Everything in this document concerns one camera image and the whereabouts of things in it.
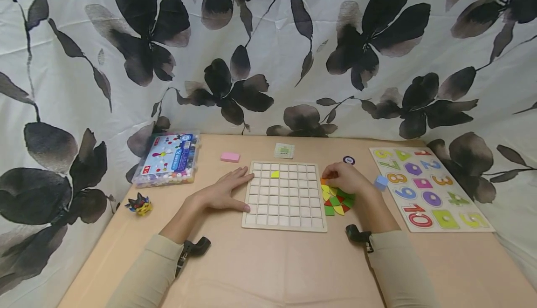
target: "left hand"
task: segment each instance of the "left hand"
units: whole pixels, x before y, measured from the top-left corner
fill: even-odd
[[[250,212],[250,206],[232,198],[232,191],[234,188],[237,188],[254,178],[253,174],[245,175],[247,171],[247,166],[230,171],[219,178],[215,184],[205,187],[191,196],[193,199],[199,201],[204,208],[235,209],[240,212]]]

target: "table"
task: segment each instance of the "table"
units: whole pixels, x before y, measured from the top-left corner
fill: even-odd
[[[353,156],[356,167],[371,181],[379,171],[369,147],[423,146],[420,141],[202,135],[194,184],[131,188],[125,199],[136,198],[141,191],[151,198],[154,210],[139,217],[120,207],[59,308],[104,307],[146,242],[188,195],[240,164],[275,160],[276,142],[296,145],[293,161],[317,163],[320,170]],[[220,162],[222,152],[240,153],[240,163]],[[407,231],[389,191],[382,195]],[[235,197],[244,196],[242,187]],[[328,233],[298,233],[243,229],[241,213],[212,211],[190,237],[193,241],[208,237],[211,248],[205,256],[190,259],[162,308],[383,307],[364,248],[351,244],[344,233],[348,224],[363,227],[359,217],[357,203],[345,216],[327,217]],[[493,234],[408,234],[443,307],[532,307],[537,302],[537,293]]]

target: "hand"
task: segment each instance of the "hand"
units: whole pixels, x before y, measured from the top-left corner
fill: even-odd
[[[240,212],[250,212],[250,206],[232,198],[232,190],[254,178],[253,174],[245,175],[248,167],[240,167],[219,178],[215,184],[192,194],[193,199],[201,202],[204,208],[235,209]]]
[[[324,169],[322,177],[326,179],[326,184],[339,188],[347,194],[366,196],[379,193],[366,177],[347,163],[329,164]]]

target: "fabric backdrop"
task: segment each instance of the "fabric backdrop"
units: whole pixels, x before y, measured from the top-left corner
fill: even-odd
[[[537,286],[536,16],[537,0],[0,0],[0,306],[56,307],[169,128],[422,137]]]

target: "pink block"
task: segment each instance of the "pink block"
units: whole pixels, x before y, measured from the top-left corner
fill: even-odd
[[[238,159],[240,158],[241,158],[241,155],[238,153],[224,152],[222,153],[222,156],[220,156],[220,161],[229,162],[229,163],[237,163]]]

